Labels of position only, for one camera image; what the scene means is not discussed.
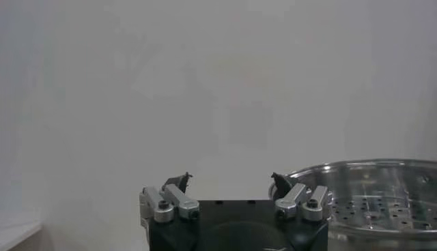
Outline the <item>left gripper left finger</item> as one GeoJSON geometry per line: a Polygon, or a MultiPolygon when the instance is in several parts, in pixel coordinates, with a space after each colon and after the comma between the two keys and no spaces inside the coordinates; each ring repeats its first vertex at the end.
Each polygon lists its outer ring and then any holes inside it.
{"type": "Polygon", "coordinates": [[[151,220],[166,224],[176,217],[185,220],[196,220],[199,217],[200,203],[185,194],[188,180],[192,177],[188,172],[171,177],[158,189],[146,186],[139,193],[140,221],[148,224],[151,220]]]}

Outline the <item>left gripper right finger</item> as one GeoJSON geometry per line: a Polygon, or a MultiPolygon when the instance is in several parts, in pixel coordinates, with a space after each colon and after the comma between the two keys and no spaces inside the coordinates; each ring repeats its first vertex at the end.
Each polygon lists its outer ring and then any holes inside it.
{"type": "Polygon", "coordinates": [[[271,199],[280,218],[289,220],[299,216],[306,221],[319,222],[327,218],[326,208],[332,201],[332,193],[326,186],[314,188],[297,178],[279,173],[271,175],[271,199]]]}

